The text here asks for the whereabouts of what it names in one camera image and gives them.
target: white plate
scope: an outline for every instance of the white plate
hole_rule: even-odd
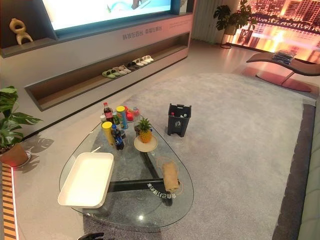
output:
[[[134,147],[139,150],[140,152],[151,152],[155,150],[158,146],[158,139],[156,139],[155,136],[152,135],[151,141],[148,143],[143,143],[140,141],[139,136],[137,136],[133,142]]]

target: television screen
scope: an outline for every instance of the television screen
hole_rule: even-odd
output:
[[[42,0],[54,30],[169,11],[171,0]]]

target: curtain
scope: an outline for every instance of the curtain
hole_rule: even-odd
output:
[[[197,0],[191,37],[211,44],[219,43],[224,31],[216,28],[214,13],[218,6],[228,5],[231,12],[236,11],[239,0]]]

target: glass tabletop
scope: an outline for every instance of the glass tabletop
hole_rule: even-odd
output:
[[[151,152],[140,152],[134,147],[136,132],[129,122],[125,129],[124,149],[116,150],[108,141],[99,124],[77,147],[63,167],[60,191],[81,153],[112,153],[114,167],[104,204],[100,208],[74,208],[97,220],[133,228],[161,228],[183,218],[194,200],[190,175],[175,152],[159,133],[152,128],[158,145]],[[177,168],[179,189],[166,192],[162,164],[173,161]]]

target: shelf niche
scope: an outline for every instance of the shelf niche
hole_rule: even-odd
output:
[[[101,75],[103,71],[129,63],[132,60],[141,58],[145,55],[151,55],[154,59],[154,62],[150,63],[151,65],[160,59],[188,48],[189,37],[190,33],[186,32],[28,85],[25,87],[25,90],[40,111],[44,111],[111,81],[121,81],[121,78],[128,77],[131,74],[128,73],[116,78],[107,78]]]

